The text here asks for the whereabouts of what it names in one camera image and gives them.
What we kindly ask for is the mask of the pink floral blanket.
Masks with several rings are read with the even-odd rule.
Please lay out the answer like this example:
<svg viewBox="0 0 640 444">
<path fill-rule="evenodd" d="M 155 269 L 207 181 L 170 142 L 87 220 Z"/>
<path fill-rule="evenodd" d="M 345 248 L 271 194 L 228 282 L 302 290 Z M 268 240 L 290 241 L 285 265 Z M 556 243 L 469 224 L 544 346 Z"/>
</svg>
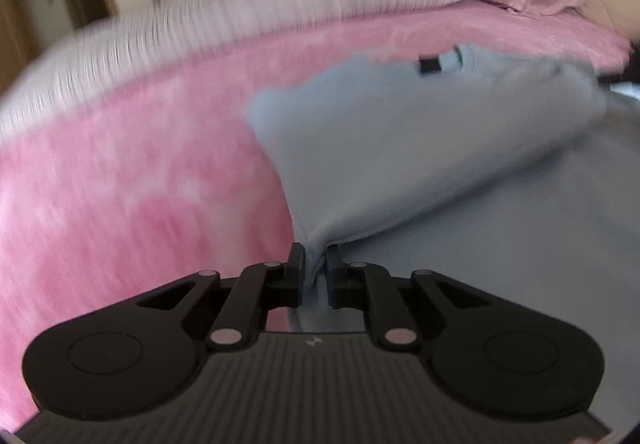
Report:
<svg viewBox="0 0 640 444">
<path fill-rule="evenodd" d="M 574 14 L 520 18 L 476 0 L 324 24 L 203 54 L 47 123 L 1 150 L 1 424 L 35 412 L 21 373 L 48 327 L 203 269 L 284 256 L 278 178 L 244 123 L 260 91 L 361 54 L 457 44 L 622 65 L 629 44 Z"/>
</svg>

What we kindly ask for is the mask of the light blue sweatshirt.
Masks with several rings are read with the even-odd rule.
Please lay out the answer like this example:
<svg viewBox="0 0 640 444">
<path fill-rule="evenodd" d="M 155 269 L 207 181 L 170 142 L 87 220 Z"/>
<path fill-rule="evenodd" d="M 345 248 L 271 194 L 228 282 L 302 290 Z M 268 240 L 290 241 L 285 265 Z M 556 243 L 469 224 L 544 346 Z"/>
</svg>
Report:
<svg viewBox="0 0 640 444">
<path fill-rule="evenodd" d="M 427 64 L 353 58 L 246 113 L 306 250 L 303 331 L 334 312 L 329 245 L 429 269 L 585 329 L 605 358 L 593 412 L 639 419 L 639 89 L 589 64 L 460 45 Z"/>
</svg>

